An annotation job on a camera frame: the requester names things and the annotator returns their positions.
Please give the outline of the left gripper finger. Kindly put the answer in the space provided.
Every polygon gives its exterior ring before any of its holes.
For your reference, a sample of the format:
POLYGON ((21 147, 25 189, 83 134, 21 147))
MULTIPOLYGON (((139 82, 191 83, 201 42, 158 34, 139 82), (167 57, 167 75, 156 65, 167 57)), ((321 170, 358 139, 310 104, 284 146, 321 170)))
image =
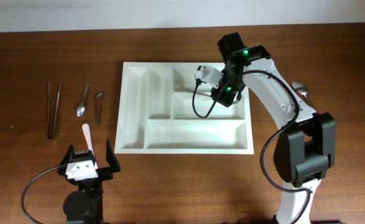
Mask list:
POLYGON ((111 142, 109 139, 106 140, 106 162, 108 163, 112 173, 121 171, 121 166, 116 156, 114 155, 114 151, 112 149, 111 142))
POLYGON ((60 165, 64 166, 67 165, 68 163, 70 163, 73 160, 73 155, 74 155, 74 147, 72 145, 69 146, 65 156, 63 157, 63 159, 61 160, 60 165))

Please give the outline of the pink plastic knife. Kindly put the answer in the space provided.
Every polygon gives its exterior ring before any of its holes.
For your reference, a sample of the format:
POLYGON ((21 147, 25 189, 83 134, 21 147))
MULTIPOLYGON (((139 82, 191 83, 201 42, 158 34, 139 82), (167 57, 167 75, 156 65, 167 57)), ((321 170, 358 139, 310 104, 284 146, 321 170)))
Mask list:
POLYGON ((88 123, 84 123, 84 124, 82 124, 81 128, 82 128, 85 140, 86 140, 86 144, 88 146, 88 150, 92 153, 93 156, 95 156, 95 152, 93 150, 92 138, 91 138, 90 125, 88 123))

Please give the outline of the small steel teaspoon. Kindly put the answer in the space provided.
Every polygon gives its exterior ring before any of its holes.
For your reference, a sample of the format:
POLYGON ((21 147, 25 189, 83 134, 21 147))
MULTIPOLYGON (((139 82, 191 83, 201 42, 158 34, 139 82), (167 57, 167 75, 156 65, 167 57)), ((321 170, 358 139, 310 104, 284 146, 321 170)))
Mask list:
POLYGON ((90 84, 88 83, 84 89, 84 92, 81 96, 81 101, 79 102, 79 104, 76 106, 75 108, 75 113, 78 117, 81 117, 84 115, 85 113, 85 102, 86 102, 86 97, 88 95, 88 91, 89 91, 89 87, 90 87, 90 84))

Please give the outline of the small steel teaspoon sideways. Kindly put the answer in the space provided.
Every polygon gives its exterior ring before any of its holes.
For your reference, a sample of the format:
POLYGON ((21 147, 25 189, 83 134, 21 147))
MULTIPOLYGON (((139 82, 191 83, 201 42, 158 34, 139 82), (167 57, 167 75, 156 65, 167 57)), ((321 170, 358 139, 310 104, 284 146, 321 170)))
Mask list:
POLYGON ((95 102, 96 102, 96 126, 99 127, 100 126, 100 120, 101 120, 101 103, 102 103, 102 97, 103 97, 103 92, 98 92, 96 94, 96 98, 95 98, 95 102))

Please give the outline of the steel tablespoon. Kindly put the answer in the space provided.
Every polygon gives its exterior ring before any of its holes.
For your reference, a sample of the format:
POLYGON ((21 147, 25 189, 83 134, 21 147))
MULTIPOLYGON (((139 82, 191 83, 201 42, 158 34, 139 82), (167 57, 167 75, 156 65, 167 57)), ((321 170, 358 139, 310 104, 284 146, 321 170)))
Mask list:
POLYGON ((308 97, 308 88, 306 84, 302 82, 292 82, 291 86, 297 93, 301 94, 304 97, 305 101, 308 103, 308 105, 316 111, 316 108, 308 97))

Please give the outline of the steel fork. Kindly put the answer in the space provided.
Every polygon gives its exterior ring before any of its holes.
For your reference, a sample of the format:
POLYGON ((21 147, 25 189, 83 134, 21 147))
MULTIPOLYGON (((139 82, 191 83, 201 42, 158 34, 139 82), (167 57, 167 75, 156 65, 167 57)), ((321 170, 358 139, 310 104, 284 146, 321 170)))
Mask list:
POLYGON ((191 88, 187 88, 187 87, 182 87, 182 91, 186 91, 186 92, 189 92, 189 93, 196 93, 196 95, 201 95, 201 96, 206 96, 206 97, 209 97, 211 98, 211 95, 210 94, 207 94, 207 93, 203 93, 203 92, 200 92, 198 90, 194 90, 194 89, 191 89, 191 88))

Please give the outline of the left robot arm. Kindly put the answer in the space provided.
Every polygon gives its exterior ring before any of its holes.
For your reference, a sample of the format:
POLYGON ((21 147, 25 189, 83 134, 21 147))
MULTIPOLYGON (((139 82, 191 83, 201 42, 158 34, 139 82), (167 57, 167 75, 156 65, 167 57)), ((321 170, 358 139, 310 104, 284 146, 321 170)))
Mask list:
POLYGON ((96 168, 92 151, 75 152, 69 146, 57 169, 66 181, 78 187, 63 202, 67 223, 103 223, 103 182, 121 171, 110 141, 106 141, 107 167, 96 168))

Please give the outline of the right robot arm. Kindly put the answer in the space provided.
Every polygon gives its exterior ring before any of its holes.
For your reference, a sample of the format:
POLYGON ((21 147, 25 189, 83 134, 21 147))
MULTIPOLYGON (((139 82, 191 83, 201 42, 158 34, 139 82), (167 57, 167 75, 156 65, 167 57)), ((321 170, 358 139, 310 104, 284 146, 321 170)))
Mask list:
POLYGON ((217 43, 224 69, 211 91, 225 107, 252 90, 277 126, 260 154, 267 181, 282 192, 274 223, 309 223, 316 189, 335 164, 336 122, 303 102, 262 46, 246 47, 235 32, 217 43))

